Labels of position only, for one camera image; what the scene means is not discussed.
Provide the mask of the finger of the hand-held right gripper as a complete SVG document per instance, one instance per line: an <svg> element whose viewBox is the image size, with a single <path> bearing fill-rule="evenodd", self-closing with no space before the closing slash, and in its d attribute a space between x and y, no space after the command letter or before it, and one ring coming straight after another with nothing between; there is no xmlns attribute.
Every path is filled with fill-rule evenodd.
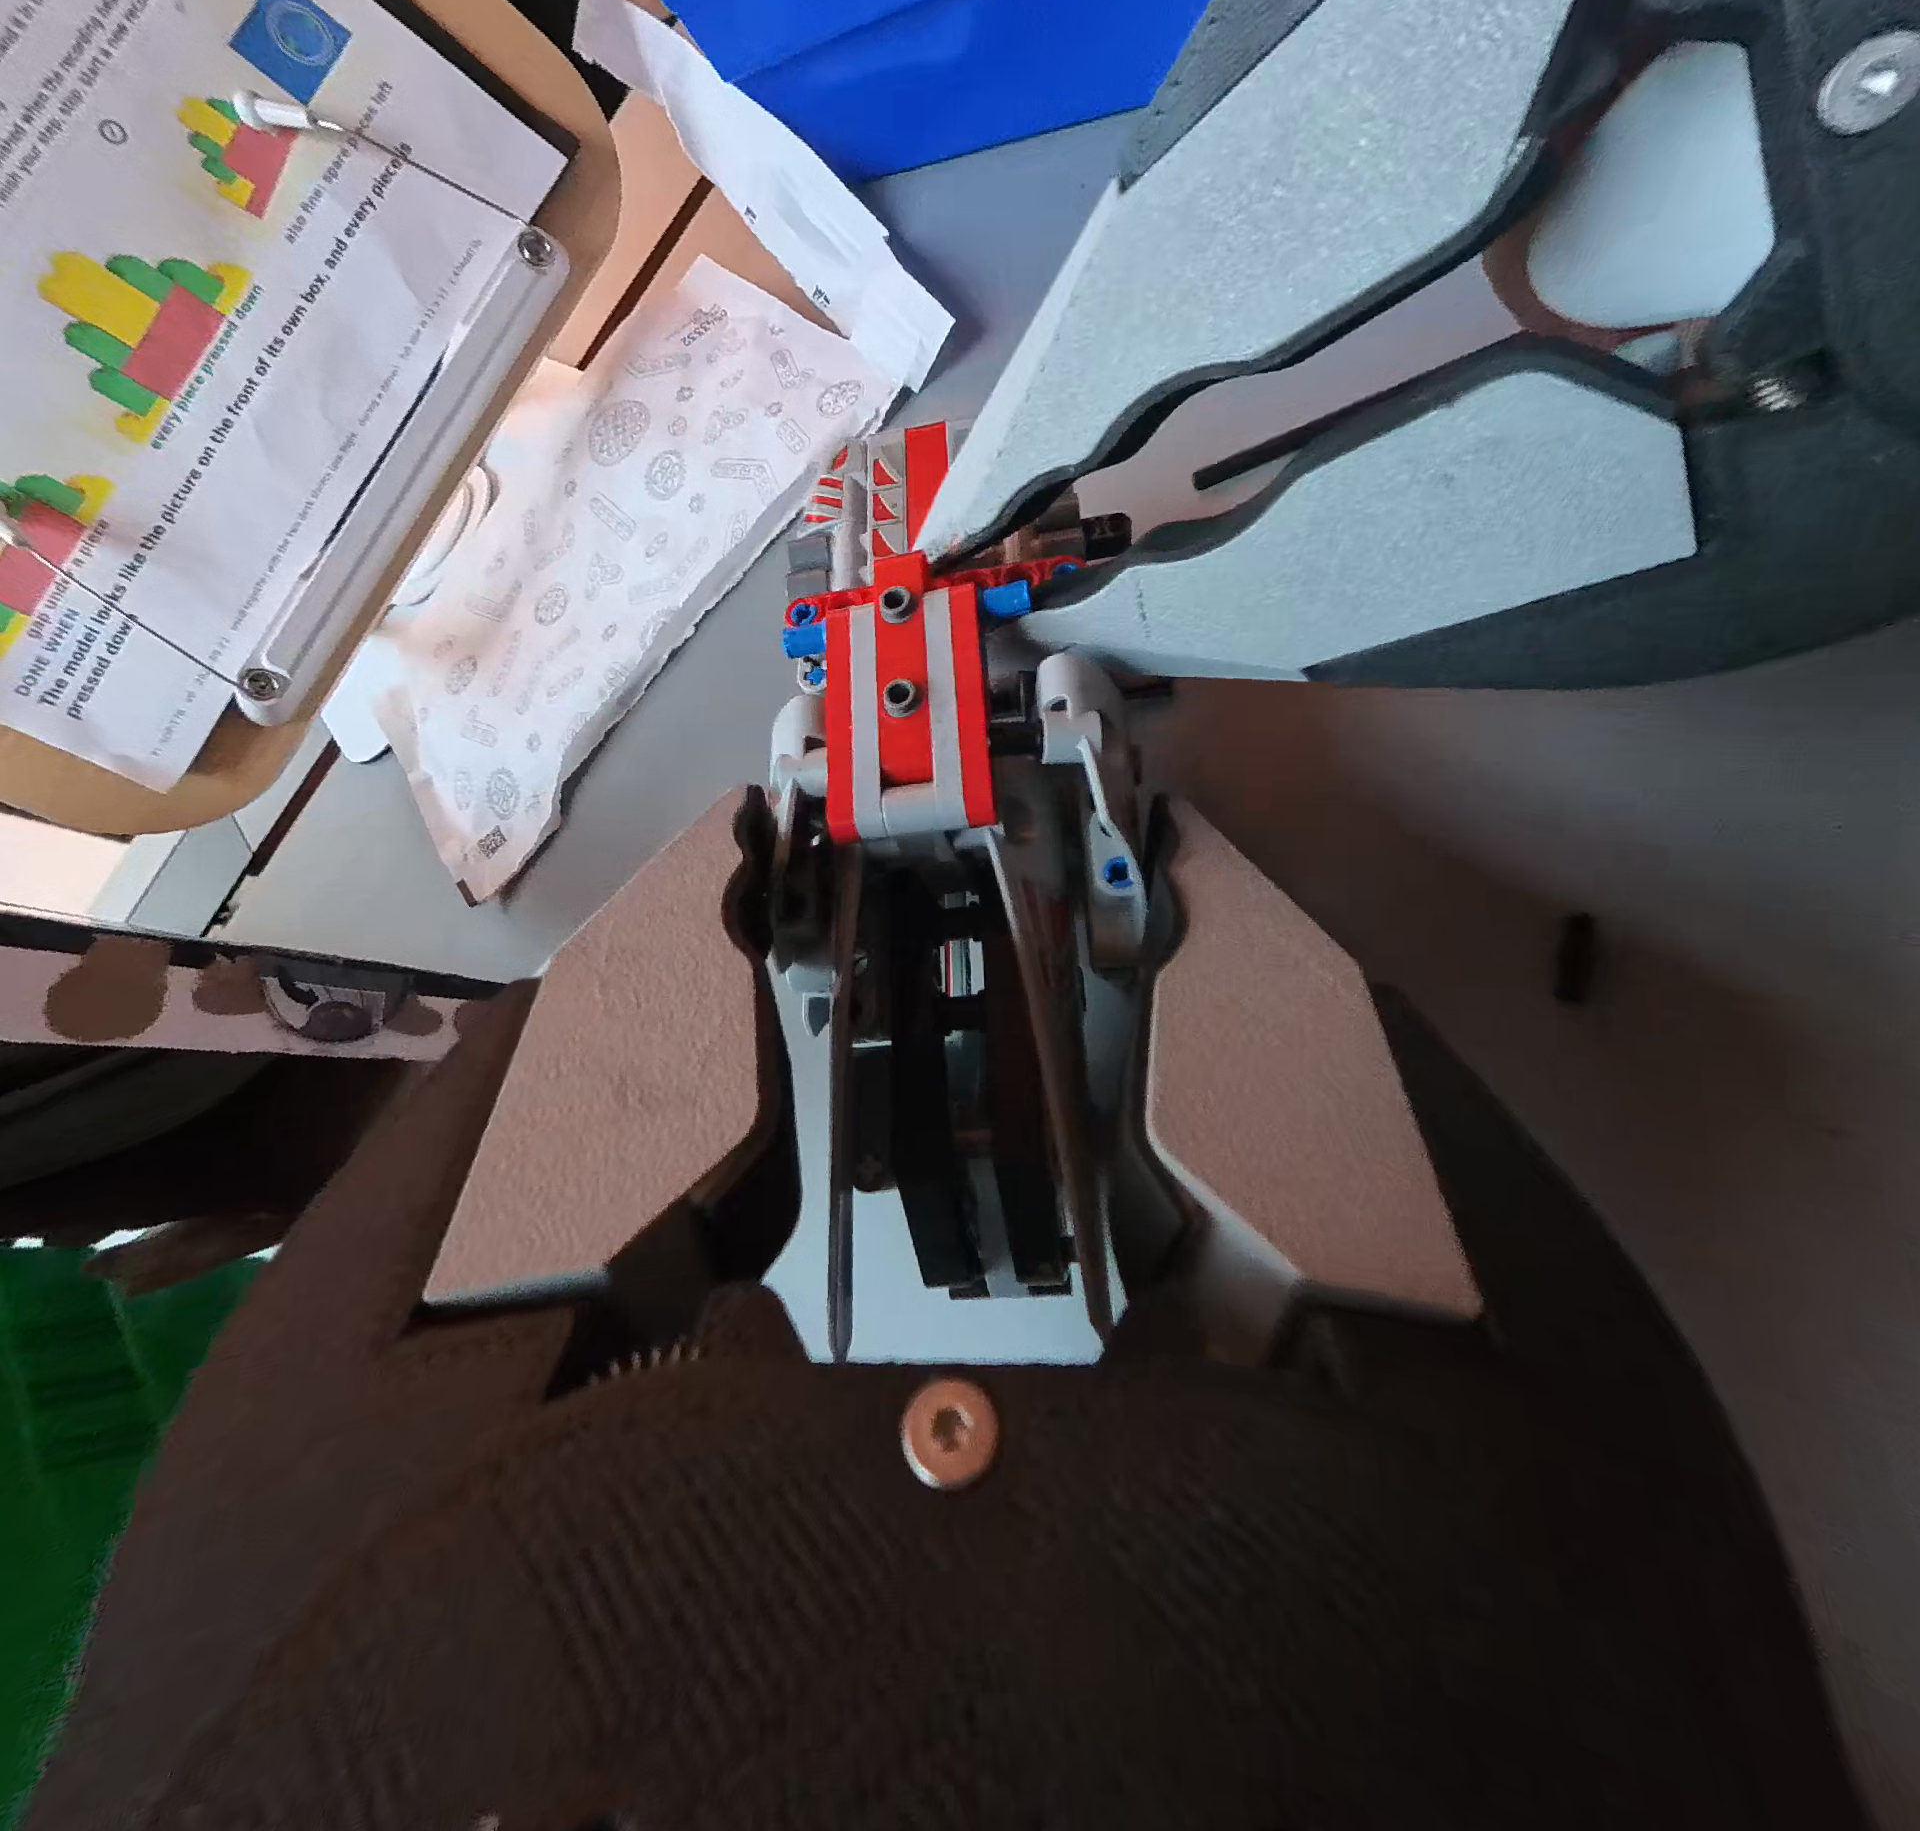
<svg viewBox="0 0 1920 1831"><path fill-rule="evenodd" d="M1258 498L1062 579L1021 637L1134 674L1301 679L1692 550L1667 400L1615 367L1446 367L1321 430Z"/></svg>
<svg viewBox="0 0 1920 1831"><path fill-rule="evenodd" d="M1221 380L1467 248L1539 149L1575 0L1212 0L994 380L930 554L1029 522Z"/></svg>

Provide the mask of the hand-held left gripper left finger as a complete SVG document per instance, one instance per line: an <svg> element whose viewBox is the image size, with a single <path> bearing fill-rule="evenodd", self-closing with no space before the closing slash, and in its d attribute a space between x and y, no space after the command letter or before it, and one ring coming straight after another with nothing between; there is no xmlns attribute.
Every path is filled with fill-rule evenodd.
<svg viewBox="0 0 1920 1831"><path fill-rule="evenodd" d="M736 786L547 967L423 1278L433 1312L585 1299L685 1338L799 1233L768 789Z"/></svg>

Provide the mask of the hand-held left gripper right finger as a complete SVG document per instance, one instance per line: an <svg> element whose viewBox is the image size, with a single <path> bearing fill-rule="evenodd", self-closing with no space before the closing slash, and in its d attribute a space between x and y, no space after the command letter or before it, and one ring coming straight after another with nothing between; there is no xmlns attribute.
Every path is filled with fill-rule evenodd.
<svg viewBox="0 0 1920 1831"><path fill-rule="evenodd" d="M1138 958L1083 1001L1101 1367L1265 1367L1315 1312L1485 1319L1356 958L1195 800L1152 800Z"/></svg>

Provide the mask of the red grey lego vehicle model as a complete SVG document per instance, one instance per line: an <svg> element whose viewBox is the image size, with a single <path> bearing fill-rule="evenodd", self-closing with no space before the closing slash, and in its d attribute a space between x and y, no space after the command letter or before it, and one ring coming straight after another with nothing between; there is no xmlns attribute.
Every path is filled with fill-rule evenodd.
<svg viewBox="0 0 1920 1831"><path fill-rule="evenodd" d="M1095 1112L1148 927L1127 684L1025 640L1127 517L1062 494L974 554L924 524L969 439L848 446L793 531L769 738L776 967L827 1038L827 1350L851 1352L851 1202L895 1195L924 1288L1121 1312Z"/></svg>

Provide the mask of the blue plastic bin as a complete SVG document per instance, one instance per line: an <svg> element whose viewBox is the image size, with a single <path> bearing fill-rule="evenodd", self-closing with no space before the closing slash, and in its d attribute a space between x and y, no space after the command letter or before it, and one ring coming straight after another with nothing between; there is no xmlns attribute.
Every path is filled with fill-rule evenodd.
<svg viewBox="0 0 1920 1831"><path fill-rule="evenodd" d="M1148 107L1208 0L666 0L841 177Z"/></svg>

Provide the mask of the printed paper bag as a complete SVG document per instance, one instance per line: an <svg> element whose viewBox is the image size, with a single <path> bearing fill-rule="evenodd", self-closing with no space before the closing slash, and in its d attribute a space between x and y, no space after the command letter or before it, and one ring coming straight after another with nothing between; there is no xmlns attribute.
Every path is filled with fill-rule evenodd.
<svg viewBox="0 0 1920 1831"><path fill-rule="evenodd" d="M901 387L901 340L692 258L512 402L488 498L343 677L468 904L522 876L587 755Z"/></svg>

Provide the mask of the white torn paper bag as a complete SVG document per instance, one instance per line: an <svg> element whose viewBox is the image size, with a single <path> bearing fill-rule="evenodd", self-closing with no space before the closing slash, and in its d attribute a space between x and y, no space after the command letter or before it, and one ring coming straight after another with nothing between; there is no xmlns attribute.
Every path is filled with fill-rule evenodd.
<svg viewBox="0 0 1920 1831"><path fill-rule="evenodd" d="M654 98L688 161L799 294L901 389L923 389L956 314L901 265L875 213L697 43L637 0L578 0L577 50Z"/></svg>

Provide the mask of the green plastic bin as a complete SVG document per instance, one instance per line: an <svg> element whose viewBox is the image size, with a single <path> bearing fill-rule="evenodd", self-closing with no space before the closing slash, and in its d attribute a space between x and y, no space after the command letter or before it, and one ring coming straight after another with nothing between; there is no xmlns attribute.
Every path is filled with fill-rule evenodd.
<svg viewBox="0 0 1920 1831"><path fill-rule="evenodd" d="M70 1713L136 1493L193 1372L273 1244L126 1298L96 1246L0 1253L0 1823L15 1826Z"/></svg>

